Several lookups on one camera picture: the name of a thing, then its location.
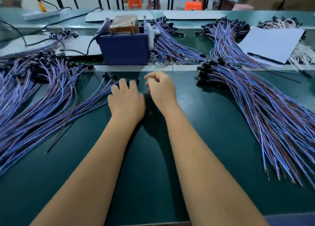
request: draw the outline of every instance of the yellow plug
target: yellow plug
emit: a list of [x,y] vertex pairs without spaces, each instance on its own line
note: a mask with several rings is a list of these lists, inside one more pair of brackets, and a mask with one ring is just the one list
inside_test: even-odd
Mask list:
[[43,4],[42,4],[41,1],[38,1],[38,6],[39,6],[39,9],[40,9],[42,12],[47,12],[47,10],[45,9],[45,7],[43,6]]

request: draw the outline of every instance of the forearm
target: forearm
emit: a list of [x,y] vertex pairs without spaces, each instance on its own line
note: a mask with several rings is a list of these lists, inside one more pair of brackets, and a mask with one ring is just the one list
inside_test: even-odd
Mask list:
[[111,118],[96,144],[31,226],[104,225],[135,126]]
[[268,225],[178,107],[166,116],[168,134],[190,220],[203,225]]

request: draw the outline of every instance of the person's left hand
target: person's left hand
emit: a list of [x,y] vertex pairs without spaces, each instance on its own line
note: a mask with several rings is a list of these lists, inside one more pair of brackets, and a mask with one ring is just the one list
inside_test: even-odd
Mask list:
[[135,80],[129,82],[129,88],[124,78],[119,80],[119,88],[112,86],[112,95],[108,96],[108,106],[112,117],[124,119],[127,123],[137,124],[146,110],[144,96],[138,92]]

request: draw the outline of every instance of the black pen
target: black pen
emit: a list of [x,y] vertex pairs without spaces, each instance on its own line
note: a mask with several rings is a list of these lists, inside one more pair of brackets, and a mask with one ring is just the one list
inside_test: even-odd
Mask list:
[[268,62],[272,62],[272,63],[276,63],[276,64],[285,65],[285,63],[282,63],[282,62],[279,62],[279,61],[277,61],[277,60],[273,60],[273,59],[270,59],[270,58],[266,58],[266,57],[260,56],[260,55],[258,55],[258,54],[254,54],[254,53],[250,53],[250,52],[248,52],[247,54],[248,54],[249,56],[252,56],[252,57],[255,57],[255,58],[260,58],[260,59],[266,60],[266,61],[268,61]]

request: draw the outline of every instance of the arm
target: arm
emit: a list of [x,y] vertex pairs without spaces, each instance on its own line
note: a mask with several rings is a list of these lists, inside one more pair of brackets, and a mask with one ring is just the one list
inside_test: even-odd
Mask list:
[[119,85],[108,97],[112,117],[102,135],[31,226],[104,225],[126,145],[145,112],[136,82]]
[[177,103],[171,78],[153,72],[145,79],[153,101],[166,120],[192,225],[267,226],[250,198],[189,123]]

